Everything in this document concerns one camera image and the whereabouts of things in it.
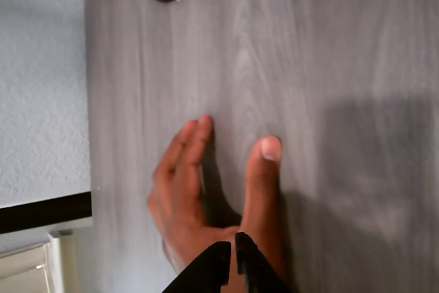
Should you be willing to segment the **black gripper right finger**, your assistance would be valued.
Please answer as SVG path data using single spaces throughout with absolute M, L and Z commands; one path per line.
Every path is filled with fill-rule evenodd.
M 244 276 L 246 292 L 289 292 L 268 260 L 245 232 L 235 234 L 237 273 Z

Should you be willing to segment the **person's left hand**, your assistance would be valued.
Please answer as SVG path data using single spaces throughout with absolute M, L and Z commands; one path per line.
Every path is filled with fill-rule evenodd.
M 288 292 L 278 177 L 282 146 L 275 136 L 258 139 L 246 165 L 246 192 L 241 222 L 213 227 L 201 201 L 202 158 L 213 132 L 209 116 L 189 120 L 176 134 L 153 174 L 147 205 L 163 240 L 165 255 L 182 272 L 210 245 L 233 244 L 238 232 L 247 234 L 270 265 L 268 292 Z

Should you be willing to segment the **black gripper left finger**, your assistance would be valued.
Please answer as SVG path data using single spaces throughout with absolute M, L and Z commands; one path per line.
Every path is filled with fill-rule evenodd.
M 220 241 L 197 256 L 164 290 L 163 293 L 221 292 L 228 284 L 231 243 Z

